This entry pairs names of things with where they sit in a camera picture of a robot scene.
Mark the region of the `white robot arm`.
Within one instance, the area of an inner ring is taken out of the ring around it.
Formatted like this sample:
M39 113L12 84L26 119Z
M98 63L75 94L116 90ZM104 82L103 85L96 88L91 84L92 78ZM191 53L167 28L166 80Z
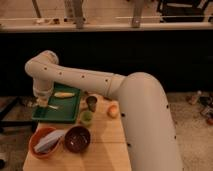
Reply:
M161 83L145 72L127 76L64 67L58 56L45 50L25 63L33 79L33 94L47 101L56 83L116 100L121 114L133 171L183 171L168 100Z

